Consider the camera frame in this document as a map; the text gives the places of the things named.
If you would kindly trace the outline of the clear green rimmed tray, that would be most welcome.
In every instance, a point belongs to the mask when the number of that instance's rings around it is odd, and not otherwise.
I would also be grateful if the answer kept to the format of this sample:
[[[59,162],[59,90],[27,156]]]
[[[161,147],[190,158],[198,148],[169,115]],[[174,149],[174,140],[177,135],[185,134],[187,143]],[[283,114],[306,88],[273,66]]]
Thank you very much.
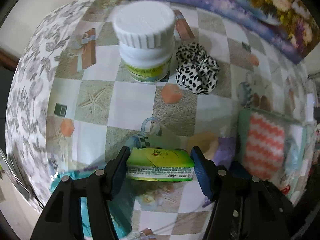
[[[237,161],[251,175],[273,183],[297,205],[312,164],[315,124],[245,108],[238,116],[237,140]]]

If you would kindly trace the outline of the pink white chevron sponge cloth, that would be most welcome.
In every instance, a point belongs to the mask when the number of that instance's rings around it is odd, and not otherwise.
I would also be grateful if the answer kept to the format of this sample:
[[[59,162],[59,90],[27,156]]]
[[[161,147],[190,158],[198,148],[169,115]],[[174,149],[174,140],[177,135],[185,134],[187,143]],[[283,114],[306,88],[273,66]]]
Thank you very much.
[[[285,129],[265,116],[253,112],[242,164],[253,176],[269,180],[278,172],[284,161]]]

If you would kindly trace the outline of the black white leopard scrunchie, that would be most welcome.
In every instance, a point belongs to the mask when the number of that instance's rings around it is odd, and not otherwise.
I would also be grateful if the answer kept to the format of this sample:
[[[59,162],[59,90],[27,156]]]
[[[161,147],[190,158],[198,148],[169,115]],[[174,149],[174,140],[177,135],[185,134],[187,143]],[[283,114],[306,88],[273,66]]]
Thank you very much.
[[[220,67],[204,46],[192,42],[183,44],[176,51],[178,67],[176,83],[198,95],[208,95],[217,86]]]

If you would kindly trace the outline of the white capped supplement bottle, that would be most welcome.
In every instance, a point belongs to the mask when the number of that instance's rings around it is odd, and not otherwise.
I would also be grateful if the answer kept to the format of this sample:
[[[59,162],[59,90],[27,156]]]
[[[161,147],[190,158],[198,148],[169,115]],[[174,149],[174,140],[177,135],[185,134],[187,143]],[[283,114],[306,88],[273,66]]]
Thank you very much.
[[[112,26],[124,66],[137,81],[163,79],[174,54],[176,16],[166,4],[138,1],[120,8]]]

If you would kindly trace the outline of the checkered printed tablecloth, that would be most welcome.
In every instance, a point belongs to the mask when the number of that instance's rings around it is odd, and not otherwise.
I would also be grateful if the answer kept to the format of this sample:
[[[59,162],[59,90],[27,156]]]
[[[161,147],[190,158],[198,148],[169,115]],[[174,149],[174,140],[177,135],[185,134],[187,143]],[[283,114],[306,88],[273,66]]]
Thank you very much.
[[[304,121],[304,59],[293,63],[256,32],[219,14],[161,1],[182,14],[191,41],[203,45],[220,67],[211,94],[183,90],[179,102],[165,103],[161,91],[175,83],[176,60],[161,81],[141,83],[120,58],[112,22],[116,12],[133,1],[95,0],[61,54],[46,125],[51,180],[110,160],[129,136],[141,127],[154,129],[156,121],[173,145],[185,146],[201,132],[232,137],[237,115],[247,105],[247,89],[253,94],[251,107],[270,106],[273,113]]]

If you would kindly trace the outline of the green paper packet box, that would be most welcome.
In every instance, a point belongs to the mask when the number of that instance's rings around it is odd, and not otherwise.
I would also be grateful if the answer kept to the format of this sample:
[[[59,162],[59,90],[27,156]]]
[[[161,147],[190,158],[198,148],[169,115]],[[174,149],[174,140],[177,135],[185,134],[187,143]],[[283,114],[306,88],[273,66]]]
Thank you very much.
[[[194,162],[183,150],[134,147],[127,160],[127,178],[141,181],[191,181]]]

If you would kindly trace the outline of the floral vase painting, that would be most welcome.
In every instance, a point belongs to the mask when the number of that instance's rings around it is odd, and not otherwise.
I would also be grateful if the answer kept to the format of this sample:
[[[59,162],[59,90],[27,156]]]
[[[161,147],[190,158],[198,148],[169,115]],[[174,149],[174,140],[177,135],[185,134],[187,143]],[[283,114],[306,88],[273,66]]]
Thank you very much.
[[[226,17],[298,64],[319,44],[319,26],[302,0],[156,0],[192,5]]]

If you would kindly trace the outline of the grey floral tablecloth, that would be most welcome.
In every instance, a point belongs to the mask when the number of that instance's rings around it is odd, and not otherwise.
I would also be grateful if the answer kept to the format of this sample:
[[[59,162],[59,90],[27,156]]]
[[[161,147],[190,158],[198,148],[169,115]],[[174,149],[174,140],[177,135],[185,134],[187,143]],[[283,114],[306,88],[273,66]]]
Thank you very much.
[[[46,149],[48,101],[61,54],[95,0],[75,0],[50,12],[20,57],[9,92],[5,143],[27,189],[29,203],[42,210],[50,197]]]

